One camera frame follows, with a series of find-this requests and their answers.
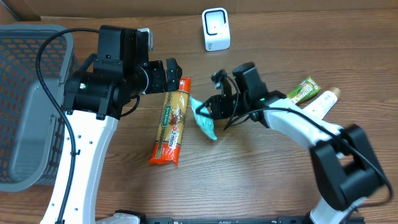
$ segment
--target white device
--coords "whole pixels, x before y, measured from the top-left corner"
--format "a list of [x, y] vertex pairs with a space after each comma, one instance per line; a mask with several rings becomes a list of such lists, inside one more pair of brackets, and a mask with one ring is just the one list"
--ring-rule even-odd
[[201, 14], [207, 51], [228, 49], [231, 45], [228, 14], [222, 7], [206, 9]]

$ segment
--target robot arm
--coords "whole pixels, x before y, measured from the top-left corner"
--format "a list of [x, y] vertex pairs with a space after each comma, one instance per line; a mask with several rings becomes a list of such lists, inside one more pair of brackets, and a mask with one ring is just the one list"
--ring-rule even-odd
[[[141, 94], [175, 91], [180, 83], [182, 69], [176, 60], [167, 59], [167, 70], [164, 70], [162, 61], [148, 61], [149, 50], [152, 50], [149, 29], [101, 26], [98, 53], [90, 56], [67, 80], [63, 108], [73, 128], [76, 154], [68, 150], [72, 146], [71, 136], [65, 131], [57, 179], [41, 224], [95, 223], [95, 202], [104, 157], [123, 106]], [[91, 63], [93, 72], [87, 72]], [[73, 178], [67, 191], [70, 173]], [[136, 216], [124, 214], [99, 223], [136, 221]]]
[[[139, 216], [126, 212], [95, 222], [95, 201], [104, 156], [123, 106], [140, 94], [175, 91], [178, 88], [181, 68], [173, 58], [167, 60], [167, 71], [161, 61], [149, 62], [147, 51], [152, 48], [151, 45], [152, 35], [149, 30], [103, 26], [99, 31], [98, 54], [92, 57], [93, 73], [81, 69], [67, 80], [63, 107], [74, 130], [76, 154], [71, 155], [70, 151], [63, 150], [53, 195], [41, 224], [141, 222]], [[216, 73], [212, 80], [222, 89], [222, 94], [212, 96], [202, 105], [211, 107], [211, 114], [203, 116], [225, 119], [248, 114], [252, 120], [286, 134], [309, 149], [323, 198], [316, 209], [311, 211], [307, 222], [339, 223], [366, 197], [383, 186], [380, 175], [368, 164], [371, 161], [384, 175], [361, 128], [353, 126], [343, 129], [336, 124], [311, 118], [331, 134], [349, 142], [367, 160], [365, 162], [363, 158], [354, 156], [354, 161], [343, 167], [338, 158], [350, 154], [350, 151], [337, 144], [331, 134], [320, 131], [293, 113], [295, 111], [307, 115], [286, 99], [285, 95], [278, 91], [269, 93], [253, 63], [238, 67], [233, 75], [240, 93], [237, 90], [237, 94], [232, 95], [231, 86], [225, 81], [226, 73]], [[65, 132], [64, 149], [71, 147], [70, 137]], [[76, 158], [74, 170], [69, 168], [72, 156]], [[66, 191], [66, 176], [70, 172], [74, 176], [70, 191]], [[63, 219], [57, 221], [66, 192], [69, 194], [65, 212], [61, 216]]]
[[[237, 93], [231, 94], [231, 86], [226, 83], [227, 74], [220, 70], [211, 79], [222, 94], [210, 97], [196, 109], [196, 113], [213, 119], [247, 115], [308, 149], [322, 199], [310, 212], [307, 222], [340, 223], [385, 184], [377, 157], [359, 126], [343, 129], [310, 116], [278, 91], [268, 92], [253, 63], [234, 69], [233, 76]], [[200, 112], [204, 106], [210, 107], [210, 114]], [[354, 155], [354, 160], [342, 166], [339, 158], [350, 154]]]

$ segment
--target gray plastic basket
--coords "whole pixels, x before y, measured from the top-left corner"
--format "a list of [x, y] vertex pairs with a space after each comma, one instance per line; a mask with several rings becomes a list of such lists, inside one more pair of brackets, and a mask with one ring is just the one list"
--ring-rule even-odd
[[[41, 44], [64, 29], [59, 25], [0, 26], [0, 191], [17, 192], [55, 182], [64, 125], [37, 80], [35, 60]], [[53, 40], [40, 66], [61, 105], [65, 80], [78, 66], [72, 35]]]

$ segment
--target spaghetti package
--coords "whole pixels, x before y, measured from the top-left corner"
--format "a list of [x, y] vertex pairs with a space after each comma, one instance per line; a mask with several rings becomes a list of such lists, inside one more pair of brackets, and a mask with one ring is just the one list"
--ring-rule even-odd
[[181, 78], [177, 91], [166, 93], [150, 164], [174, 161], [178, 165], [191, 78]]

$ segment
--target wooden table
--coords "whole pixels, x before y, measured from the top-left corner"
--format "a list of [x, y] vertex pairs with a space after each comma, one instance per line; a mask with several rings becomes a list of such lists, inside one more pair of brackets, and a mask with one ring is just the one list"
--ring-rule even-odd
[[[175, 57], [191, 94], [206, 100], [217, 93], [210, 75], [256, 63], [268, 89], [288, 93], [313, 77], [342, 99], [326, 120], [362, 126], [393, 186], [398, 184], [398, 10], [281, 12], [230, 15], [231, 48], [206, 52], [200, 16], [50, 21], [67, 28], [102, 24], [149, 27], [151, 60]], [[97, 35], [76, 33], [75, 54], [96, 52]], [[163, 94], [143, 96], [140, 107], [119, 122], [99, 184], [96, 218], [117, 209], [148, 217], [260, 218], [304, 215], [320, 199], [310, 157], [287, 137], [248, 121], [211, 141], [188, 112], [179, 165], [150, 166]], [[129, 110], [134, 103], [125, 106]], [[52, 187], [33, 186], [0, 194], [0, 223], [38, 223]], [[370, 201], [384, 200], [385, 189]], [[367, 223], [398, 222], [397, 201], [362, 209]]]

